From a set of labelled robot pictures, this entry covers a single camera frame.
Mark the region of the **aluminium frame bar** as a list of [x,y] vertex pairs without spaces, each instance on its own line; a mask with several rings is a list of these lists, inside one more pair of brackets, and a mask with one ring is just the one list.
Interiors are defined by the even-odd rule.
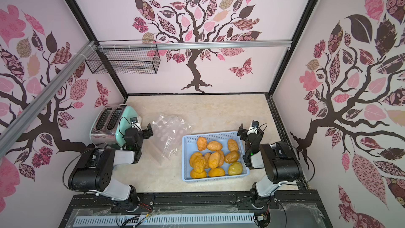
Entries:
[[17,142],[18,138],[24,133],[35,118],[40,114],[46,104],[56,95],[57,91],[67,82],[68,78],[73,75],[75,70],[85,61],[92,53],[96,51],[95,41],[88,41],[66,64],[49,84],[34,98],[34,100],[24,109],[10,126],[1,135],[1,157]]
[[130,43],[130,44],[101,44],[100,50],[107,49],[152,49],[152,50],[182,50],[182,49],[222,49],[222,48],[263,48],[290,47],[290,40],[259,40],[232,42],[193,42],[193,43]]

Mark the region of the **light blue plastic basket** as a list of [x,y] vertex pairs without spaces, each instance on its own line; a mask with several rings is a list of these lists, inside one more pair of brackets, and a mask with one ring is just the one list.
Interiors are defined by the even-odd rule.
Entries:
[[207,182],[247,177],[245,147],[237,132],[187,135],[182,138],[182,180]]

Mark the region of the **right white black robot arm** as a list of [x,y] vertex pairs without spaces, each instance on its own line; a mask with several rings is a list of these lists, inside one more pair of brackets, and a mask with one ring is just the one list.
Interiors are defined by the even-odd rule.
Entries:
[[236,195],[238,209],[262,210],[267,203],[272,202],[276,191],[283,186],[297,186],[299,190],[309,189],[291,144],[283,141],[273,144],[261,143],[264,130],[260,129],[257,121],[253,121],[249,129],[240,125],[237,136],[245,143],[240,151],[243,168],[265,171],[263,178],[255,182],[250,191]]

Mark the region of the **aluminium frame bar back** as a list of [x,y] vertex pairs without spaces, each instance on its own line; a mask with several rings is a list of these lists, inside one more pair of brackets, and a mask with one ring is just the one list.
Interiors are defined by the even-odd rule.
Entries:
[[152,50],[182,50],[182,49],[222,49],[222,48],[263,48],[290,47],[290,40],[259,40],[232,42],[193,42],[193,43],[130,43],[130,44],[101,44],[100,50],[107,49],[152,49]]

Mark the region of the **clear zipper bag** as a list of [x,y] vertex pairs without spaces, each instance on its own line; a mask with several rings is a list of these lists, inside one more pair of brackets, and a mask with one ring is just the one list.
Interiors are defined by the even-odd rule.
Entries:
[[176,115],[158,115],[151,128],[154,135],[147,140],[146,150],[158,165],[176,156],[182,138],[192,132],[191,125]]

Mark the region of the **aluminium frame bar left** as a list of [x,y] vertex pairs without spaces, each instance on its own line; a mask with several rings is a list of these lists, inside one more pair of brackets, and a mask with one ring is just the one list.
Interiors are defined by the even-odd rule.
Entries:
[[34,100],[24,109],[10,126],[1,135],[1,157],[17,142],[18,138],[24,133],[35,118],[40,114],[46,104],[56,95],[57,91],[67,82],[68,78],[73,75],[75,70],[85,61],[92,53],[96,51],[95,41],[88,41],[66,64],[49,84],[34,98]]

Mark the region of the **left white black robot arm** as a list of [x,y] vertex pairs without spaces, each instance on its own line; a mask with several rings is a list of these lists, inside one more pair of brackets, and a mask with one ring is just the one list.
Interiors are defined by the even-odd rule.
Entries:
[[78,155],[67,182],[63,185],[70,191],[94,193],[114,202],[141,205],[136,189],[113,178],[113,170],[120,165],[136,164],[142,155],[143,141],[154,135],[151,124],[146,129],[128,128],[123,136],[125,149],[90,148]]

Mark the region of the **yellow green potato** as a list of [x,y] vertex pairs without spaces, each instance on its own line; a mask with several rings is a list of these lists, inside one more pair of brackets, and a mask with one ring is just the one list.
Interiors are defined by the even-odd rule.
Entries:
[[232,163],[228,168],[228,175],[240,175],[243,172],[243,166],[240,162],[236,161]]

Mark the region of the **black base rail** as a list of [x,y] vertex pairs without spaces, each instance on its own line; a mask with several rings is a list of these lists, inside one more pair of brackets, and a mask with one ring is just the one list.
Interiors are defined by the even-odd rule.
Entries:
[[[90,194],[75,195],[60,223],[68,228],[77,216],[253,213],[255,228],[330,228],[332,223],[315,190],[277,191],[262,210],[240,210],[236,195],[248,191],[138,193],[141,205],[114,202]],[[252,225],[197,225],[185,228],[253,228]]]

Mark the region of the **white vent strip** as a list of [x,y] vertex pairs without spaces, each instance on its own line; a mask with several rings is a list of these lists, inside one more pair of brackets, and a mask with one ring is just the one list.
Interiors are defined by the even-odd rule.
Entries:
[[156,214],[77,216],[68,228],[184,228],[186,226],[215,225],[232,227],[252,225],[256,227],[253,213],[210,214]]

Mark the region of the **mint green toaster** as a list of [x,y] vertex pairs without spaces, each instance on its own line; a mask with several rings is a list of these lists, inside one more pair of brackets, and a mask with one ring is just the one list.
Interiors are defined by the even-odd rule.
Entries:
[[125,144],[123,138],[125,130],[140,128],[130,123],[131,117],[139,117],[140,124],[142,123],[142,117],[132,106],[123,103],[105,106],[90,130],[92,143],[95,145],[107,144],[112,148],[121,149]]

